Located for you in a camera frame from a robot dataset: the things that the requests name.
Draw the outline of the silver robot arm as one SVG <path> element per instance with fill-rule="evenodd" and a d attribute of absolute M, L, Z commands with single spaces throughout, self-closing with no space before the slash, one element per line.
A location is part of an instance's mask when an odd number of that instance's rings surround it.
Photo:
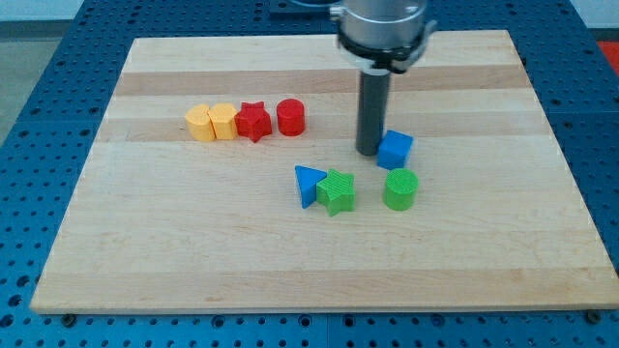
<path fill-rule="evenodd" d="M 356 149 L 378 152 L 393 74 L 406 73 L 425 53 L 437 22 L 425 0 L 343 0 L 330 8 L 337 47 L 358 68 Z"/>

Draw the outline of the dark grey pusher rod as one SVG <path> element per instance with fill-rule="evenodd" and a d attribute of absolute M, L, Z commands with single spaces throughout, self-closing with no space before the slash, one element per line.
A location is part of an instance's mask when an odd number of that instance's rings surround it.
<path fill-rule="evenodd" d="M 360 73 L 356 149 L 375 156 L 382 141 L 391 76 Z"/>

